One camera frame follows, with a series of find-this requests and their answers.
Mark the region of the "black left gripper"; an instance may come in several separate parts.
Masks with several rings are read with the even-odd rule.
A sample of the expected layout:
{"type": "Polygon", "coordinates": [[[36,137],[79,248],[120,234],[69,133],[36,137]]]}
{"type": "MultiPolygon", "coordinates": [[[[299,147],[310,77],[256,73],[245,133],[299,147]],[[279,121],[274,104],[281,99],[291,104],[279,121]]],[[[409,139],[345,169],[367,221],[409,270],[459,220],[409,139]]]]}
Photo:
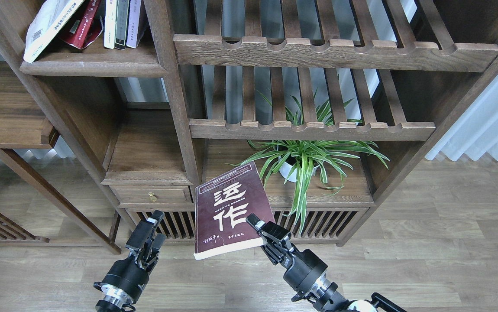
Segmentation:
{"type": "Polygon", "coordinates": [[[137,303],[167,239],[166,235],[155,232],[164,215],[163,211],[154,211],[147,221],[138,223],[126,243],[130,254],[116,261],[100,283],[104,294],[101,304],[137,303]]]}

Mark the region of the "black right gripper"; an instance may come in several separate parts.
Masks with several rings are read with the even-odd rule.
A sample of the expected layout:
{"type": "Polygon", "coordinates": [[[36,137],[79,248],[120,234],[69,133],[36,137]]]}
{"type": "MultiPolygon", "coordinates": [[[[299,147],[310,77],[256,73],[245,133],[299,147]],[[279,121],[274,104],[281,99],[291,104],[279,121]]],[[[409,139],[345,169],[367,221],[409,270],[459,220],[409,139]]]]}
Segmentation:
{"type": "Polygon", "coordinates": [[[318,300],[326,294],[330,283],[326,279],[327,265],[310,249],[300,252],[291,243],[291,232],[273,223],[265,223],[255,214],[246,218],[263,239],[262,250],[273,265],[280,264],[285,268],[283,279],[292,287],[297,295],[292,299],[318,300]]]}

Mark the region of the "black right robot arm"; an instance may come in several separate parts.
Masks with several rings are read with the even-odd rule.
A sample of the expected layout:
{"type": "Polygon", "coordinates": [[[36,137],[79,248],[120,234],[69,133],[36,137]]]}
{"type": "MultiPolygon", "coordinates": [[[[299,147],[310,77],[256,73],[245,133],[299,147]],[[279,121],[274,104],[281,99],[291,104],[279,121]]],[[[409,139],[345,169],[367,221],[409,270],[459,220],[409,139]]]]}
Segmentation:
{"type": "Polygon", "coordinates": [[[255,214],[249,215],[247,223],[257,231],[265,245],[262,250],[274,264],[285,269],[283,279],[297,293],[292,302],[308,300],[319,312],[403,312],[403,308],[375,292],[371,300],[348,300],[337,291],[338,285],[326,278],[327,265],[311,250],[300,252],[291,243],[292,233],[269,221],[265,223],[255,214]]]}

